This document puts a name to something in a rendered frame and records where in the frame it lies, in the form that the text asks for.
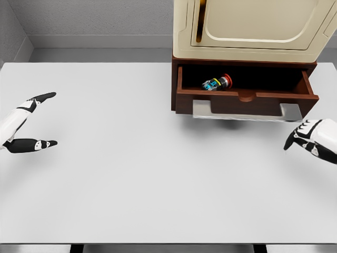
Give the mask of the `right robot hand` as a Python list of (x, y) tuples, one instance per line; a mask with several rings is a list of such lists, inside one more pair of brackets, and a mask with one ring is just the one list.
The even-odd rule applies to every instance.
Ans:
[(331, 119), (303, 121), (290, 133), (283, 149), (293, 143), (321, 160), (337, 164), (337, 122)]

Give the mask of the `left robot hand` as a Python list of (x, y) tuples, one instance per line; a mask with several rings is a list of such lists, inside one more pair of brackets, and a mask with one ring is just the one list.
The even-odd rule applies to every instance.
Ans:
[(58, 144), (55, 140), (16, 139), (16, 132), (27, 121), (36, 108), (47, 99), (53, 98), (55, 92), (45, 93), (26, 100), (0, 121), (0, 150), (10, 153), (29, 153), (47, 149)]

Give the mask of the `red-capped push-button switch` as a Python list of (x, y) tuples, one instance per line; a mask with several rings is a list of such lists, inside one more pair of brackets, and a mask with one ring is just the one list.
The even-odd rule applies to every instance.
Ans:
[(232, 87), (232, 79), (228, 74), (222, 74), (220, 78), (213, 78), (202, 84), (202, 89), (207, 91), (220, 91)]

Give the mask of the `brown wooden drawer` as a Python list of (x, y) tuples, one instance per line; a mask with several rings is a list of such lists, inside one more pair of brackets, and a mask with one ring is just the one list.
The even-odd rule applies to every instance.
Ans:
[[(228, 74), (233, 85), (206, 91), (202, 84)], [(212, 113), (280, 116), (282, 103), (297, 104), (305, 117), (319, 97), (307, 72), (296, 68), (181, 65), (177, 69), (175, 111), (193, 113), (193, 101), (210, 101)]]

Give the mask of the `cream and brown cabinet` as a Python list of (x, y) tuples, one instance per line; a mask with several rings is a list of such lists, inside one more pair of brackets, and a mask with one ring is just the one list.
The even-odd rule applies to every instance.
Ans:
[[(171, 109), (176, 112), (181, 65), (303, 69), (308, 78), (337, 30), (337, 0), (207, 0), (203, 35), (196, 42), (200, 0), (174, 0)], [(297, 104), (281, 115), (212, 113), (210, 101), (194, 100), (195, 118), (301, 121)]]

